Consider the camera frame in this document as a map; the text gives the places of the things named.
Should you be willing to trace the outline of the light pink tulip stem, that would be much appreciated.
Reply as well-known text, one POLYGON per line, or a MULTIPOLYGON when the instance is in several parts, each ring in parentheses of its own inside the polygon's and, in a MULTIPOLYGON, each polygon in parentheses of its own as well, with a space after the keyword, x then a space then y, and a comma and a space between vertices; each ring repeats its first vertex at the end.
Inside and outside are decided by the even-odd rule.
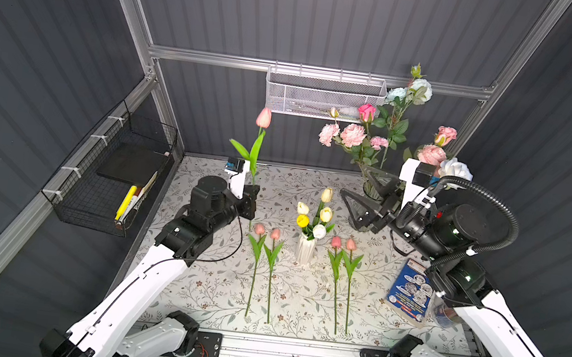
POLYGON ((251 283, 249 286, 248 300, 246 302, 245 316, 248 317, 250 313, 250 305, 252 303, 252 298, 254 297, 255 281, 258 272, 258 264, 260 263, 260 257, 265 245, 265 240, 267 238, 266 227, 262 223, 255 223, 252 228, 253 234, 249 235, 249 241, 252 246, 251 250, 253 252, 253 269, 251 275, 251 283))

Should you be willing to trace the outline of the peach pink tulip stem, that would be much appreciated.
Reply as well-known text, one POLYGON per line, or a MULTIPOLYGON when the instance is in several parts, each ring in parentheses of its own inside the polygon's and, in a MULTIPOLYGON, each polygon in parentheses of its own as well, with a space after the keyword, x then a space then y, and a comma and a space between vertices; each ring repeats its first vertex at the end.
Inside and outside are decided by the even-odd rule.
POLYGON ((274 268, 277 264, 278 261, 278 257, 280 255, 280 252, 282 250, 282 247, 284 246, 284 243, 281 241, 281 236, 282 236, 282 232, 279 228, 275 228, 272 229, 271 234, 269 235, 270 237, 270 243, 266 243, 264 246, 264 250, 265 250, 265 254, 266 254, 266 258, 267 258, 267 262, 268 262, 268 268, 269 268, 269 279, 268 279, 268 292, 267 292, 267 307, 266 307, 266 316, 267 316, 267 320, 266 323, 269 324, 270 323, 270 318, 271 318, 271 302, 272 302, 272 290, 273 290, 273 273, 274 273, 274 268))

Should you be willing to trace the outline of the dark pink tulip stem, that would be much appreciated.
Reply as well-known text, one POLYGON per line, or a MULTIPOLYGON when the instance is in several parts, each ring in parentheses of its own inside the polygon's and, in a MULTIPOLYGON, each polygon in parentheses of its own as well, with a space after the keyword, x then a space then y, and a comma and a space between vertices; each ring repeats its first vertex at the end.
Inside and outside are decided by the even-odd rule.
POLYGON ((340 278, 340 267, 341 267, 341 251, 342 251, 342 239, 339 236, 334 236, 331 239, 331 249, 328 251, 329 262, 331 264, 332 276, 333 276, 333 313, 334 313, 334 335, 337 334, 337 316, 338 316, 338 281, 340 278))

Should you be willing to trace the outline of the white ribbed ceramic vase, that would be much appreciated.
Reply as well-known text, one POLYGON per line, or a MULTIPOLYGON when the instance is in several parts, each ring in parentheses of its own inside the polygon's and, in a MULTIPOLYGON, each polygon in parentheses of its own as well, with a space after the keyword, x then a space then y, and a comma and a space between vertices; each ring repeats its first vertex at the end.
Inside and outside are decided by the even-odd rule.
POLYGON ((299 265, 306 266, 312 262, 316 243, 317 240, 315 238, 310 238, 305 234, 300 235, 295 256, 299 265))

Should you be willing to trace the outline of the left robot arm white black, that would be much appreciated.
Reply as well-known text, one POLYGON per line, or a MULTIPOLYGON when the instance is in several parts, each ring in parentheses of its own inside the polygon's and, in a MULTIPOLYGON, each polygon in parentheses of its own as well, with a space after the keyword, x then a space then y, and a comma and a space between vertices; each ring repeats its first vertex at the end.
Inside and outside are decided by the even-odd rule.
POLYGON ((198 322, 181 311, 143 331, 135 322, 213 243, 215 232, 232 222, 253 220, 258 185, 246 185, 236 196, 217 176, 201 178, 191 199, 155 238, 141 262, 87 316, 67 331, 51 330, 40 342, 42 357, 187 356, 198 337, 198 322))

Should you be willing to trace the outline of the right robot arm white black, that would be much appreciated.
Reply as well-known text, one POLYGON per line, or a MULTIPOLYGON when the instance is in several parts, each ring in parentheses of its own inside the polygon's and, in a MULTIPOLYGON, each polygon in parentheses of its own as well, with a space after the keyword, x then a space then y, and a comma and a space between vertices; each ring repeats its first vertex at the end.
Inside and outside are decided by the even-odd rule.
MULTIPOLYGON (((436 193, 412 199, 396 210, 397 191, 385 194, 382 202, 341 191, 347 205, 357 203, 359 213, 351 216, 359 227, 378 232, 389 227, 404 237, 414 250, 430 262, 426 276, 440 296, 478 336, 492 357, 544 357, 519 325, 502 293, 489 280, 486 269, 474 256, 512 244, 519 235, 513 212, 498 198, 491 203, 508 222, 508 232, 497 241, 486 242, 487 222, 479 209, 470 204, 432 210, 436 193)), ((413 335, 391 347, 386 357, 445 357, 432 351, 413 335)))

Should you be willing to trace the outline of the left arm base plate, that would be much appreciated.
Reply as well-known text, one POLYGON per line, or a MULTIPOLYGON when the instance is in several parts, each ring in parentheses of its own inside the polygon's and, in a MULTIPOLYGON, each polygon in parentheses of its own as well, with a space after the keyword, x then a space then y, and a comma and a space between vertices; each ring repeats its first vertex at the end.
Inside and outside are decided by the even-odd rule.
POLYGON ((203 330, 197 332, 193 348, 186 357, 219 357, 223 345, 223 337, 221 333, 205 332, 203 330))

